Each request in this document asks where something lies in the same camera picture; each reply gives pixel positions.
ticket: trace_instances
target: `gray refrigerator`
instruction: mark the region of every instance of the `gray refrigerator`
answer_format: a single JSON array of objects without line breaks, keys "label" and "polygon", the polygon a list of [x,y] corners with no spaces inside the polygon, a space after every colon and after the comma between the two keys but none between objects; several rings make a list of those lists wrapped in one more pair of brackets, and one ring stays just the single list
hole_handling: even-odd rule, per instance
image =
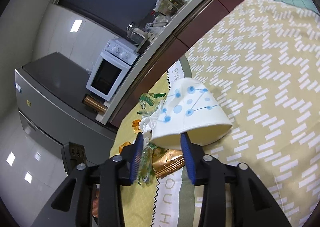
[{"label": "gray refrigerator", "polygon": [[82,104],[84,95],[90,93],[85,88],[88,79],[86,70],[60,53],[15,71],[17,104],[26,134],[60,158],[64,144],[83,145],[92,165],[108,159],[117,128],[96,121],[97,112]]}]

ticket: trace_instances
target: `refrigerator door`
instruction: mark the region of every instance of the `refrigerator door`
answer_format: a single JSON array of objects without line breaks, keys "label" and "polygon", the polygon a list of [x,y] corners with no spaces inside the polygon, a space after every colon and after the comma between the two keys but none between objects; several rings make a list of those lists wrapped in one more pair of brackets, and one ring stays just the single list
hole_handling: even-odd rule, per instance
[{"label": "refrigerator door", "polygon": [[62,145],[44,133],[36,125],[34,125],[30,120],[28,120],[25,115],[19,110],[19,116],[22,124],[22,128],[26,134],[28,134],[33,140],[43,146],[50,153],[54,154],[56,157],[62,159],[61,157],[61,147]]},{"label": "refrigerator door", "polygon": [[101,164],[108,159],[116,137],[114,132],[68,106],[23,69],[16,70],[15,79],[18,108],[25,118],[50,136],[49,143],[43,144],[49,152],[57,154],[57,143],[74,142],[85,147],[87,159],[92,163]]}]

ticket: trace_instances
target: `white paper cup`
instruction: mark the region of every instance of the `white paper cup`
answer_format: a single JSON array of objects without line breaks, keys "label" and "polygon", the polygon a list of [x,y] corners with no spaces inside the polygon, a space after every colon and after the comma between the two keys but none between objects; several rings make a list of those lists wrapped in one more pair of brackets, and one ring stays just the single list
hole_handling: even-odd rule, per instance
[{"label": "white paper cup", "polygon": [[159,147],[181,150],[180,134],[188,132],[192,143],[211,144],[232,124],[208,89],[192,78],[182,78],[170,88],[151,141]]}]

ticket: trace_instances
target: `gold wrapper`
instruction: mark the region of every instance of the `gold wrapper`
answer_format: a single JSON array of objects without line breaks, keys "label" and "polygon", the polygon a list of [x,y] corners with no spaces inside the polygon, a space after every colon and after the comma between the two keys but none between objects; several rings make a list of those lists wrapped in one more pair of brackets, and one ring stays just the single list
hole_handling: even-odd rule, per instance
[{"label": "gold wrapper", "polygon": [[163,178],[184,166],[182,151],[158,147],[153,151],[152,166],[155,176]]}]

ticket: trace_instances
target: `person's hand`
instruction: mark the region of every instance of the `person's hand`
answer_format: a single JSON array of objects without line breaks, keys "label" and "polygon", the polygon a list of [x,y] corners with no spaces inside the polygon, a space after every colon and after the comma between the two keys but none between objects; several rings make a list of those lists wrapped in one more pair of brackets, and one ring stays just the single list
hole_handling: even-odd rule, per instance
[{"label": "person's hand", "polygon": [[96,198],[92,202],[92,215],[94,217],[98,217],[98,207],[99,207],[99,195],[100,195],[100,190],[96,190]]}]

